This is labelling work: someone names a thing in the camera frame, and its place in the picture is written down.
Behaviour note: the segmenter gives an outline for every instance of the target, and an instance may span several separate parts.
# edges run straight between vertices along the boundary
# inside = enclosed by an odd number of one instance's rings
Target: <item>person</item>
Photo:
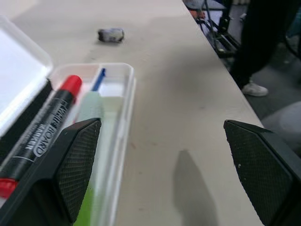
[[[252,74],[270,60],[300,5],[300,0],[251,0],[241,33],[241,47],[230,69],[244,94],[262,97],[265,87],[253,83]]]

